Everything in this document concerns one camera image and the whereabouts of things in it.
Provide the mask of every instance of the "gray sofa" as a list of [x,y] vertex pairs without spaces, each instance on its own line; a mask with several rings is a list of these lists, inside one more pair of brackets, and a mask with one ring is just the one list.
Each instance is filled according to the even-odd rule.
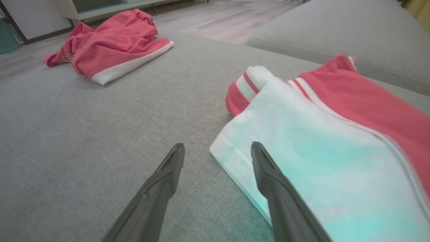
[[[232,119],[228,87],[248,66],[289,80],[319,63],[159,32],[175,47],[105,87],[69,65],[42,63],[0,82],[0,241],[100,241],[176,142],[185,144],[185,161],[160,241],[274,240],[209,147]],[[415,87],[371,80],[430,114],[430,97]]]
[[396,0],[312,0],[246,45],[319,64],[347,54],[362,75],[430,96],[430,35]]

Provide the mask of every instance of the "wall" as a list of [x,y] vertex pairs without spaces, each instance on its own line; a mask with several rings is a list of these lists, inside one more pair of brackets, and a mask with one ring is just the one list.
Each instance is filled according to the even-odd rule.
[[2,0],[27,39],[69,28],[52,0]]

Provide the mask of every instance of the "white stripe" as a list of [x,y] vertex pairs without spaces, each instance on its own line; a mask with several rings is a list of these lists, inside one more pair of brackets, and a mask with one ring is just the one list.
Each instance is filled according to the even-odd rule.
[[430,221],[430,210],[429,210],[430,204],[429,204],[428,198],[426,196],[422,195],[422,194],[426,194],[426,193],[422,187],[421,181],[419,178],[417,178],[418,176],[416,174],[416,171],[415,171],[413,165],[411,164],[408,156],[402,150],[402,148],[395,142],[395,140],[393,140],[388,135],[380,133],[376,130],[373,130],[369,127],[366,127],[362,124],[356,123],[352,120],[349,120],[349,119],[341,116],[340,114],[333,111],[330,107],[328,107],[321,99],[319,99],[318,95],[313,91],[313,89],[309,86],[309,84],[303,78],[296,78],[296,81],[301,85],[303,90],[305,90],[305,92],[307,93],[309,98],[313,101],[313,103],[315,103],[323,111],[333,115],[334,117],[337,117],[337,118],[345,121],[347,124],[349,124],[351,126],[354,126],[354,127],[357,127],[357,128],[360,128],[362,130],[365,130],[367,132],[372,133],[377,138],[384,141],[388,145],[388,147],[390,147],[392,149],[394,154],[397,155],[397,157],[401,161],[401,163],[402,163],[401,165],[404,167],[405,172],[408,175],[408,178],[412,183],[412,187],[415,191],[415,195],[417,196],[419,202],[421,202],[420,207],[423,208],[424,213],[427,216],[427,219]]
[[248,100],[248,102],[251,102],[257,95],[254,90],[249,86],[248,82],[246,82],[243,75],[241,75],[240,78],[237,80],[236,85],[239,91],[246,98],[246,100]]
[[250,66],[246,70],[246,73],[258,90],[263,89],[269,81],[276,79],[276,77],[264,66]]
[[348,60],[351,62],[351,64],[354,67],[354,69],[357,70],[357,67],[355,67],[354,57],[348,56]]
[[92,76],[91,80],[99,83],[100,85],[104,86],[106,83],[116,80],[123,75],[129,73],[130,71],[136,69],[137,67],[141,66],[142,64],[164,54],[166,51],[171,49],[173,47],[173,42],[168,43],[164,47],[152,52],[151,54],[147,56],[142,56],[140,58],[136,58],[131,61],[127,61],[118,65],[114,65],[110,68],[107,68],[99,73],[96,73]]
[[293,80],[289,80],[287,81],[288,84],[290,84],[290,86],[293,88],[293,90],[295,92],[297,92],[298,94],[302,95],[305,97],[305,95],[303,94],[303,92],[301,92],[300,88],[297,86],[297,84],[293,81]]

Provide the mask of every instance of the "wooden floor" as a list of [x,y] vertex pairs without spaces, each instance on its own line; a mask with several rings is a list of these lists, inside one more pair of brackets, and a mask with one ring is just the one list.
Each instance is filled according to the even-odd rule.
[[[279,0],[192,0],[143,9],[154,16],[161,30],[195,34],[230,43],[243,44],[263,24],[299,6]],[[91,24],[97,27],[101,22]],[[0,54],[0,80],[16,78],[40,66],[42,59],[54,54],[68,34],[22,46]]]
[[243,44],[263,24],[298,5],[278,0],[194,0],[156,10],[154,23],[163,29]]

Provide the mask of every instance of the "clothing label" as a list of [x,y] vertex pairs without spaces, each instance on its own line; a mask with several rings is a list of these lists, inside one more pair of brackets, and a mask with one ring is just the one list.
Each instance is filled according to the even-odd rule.
[[63,56],[63,59],[65,59],[67,62],[72,62],[73,56]]

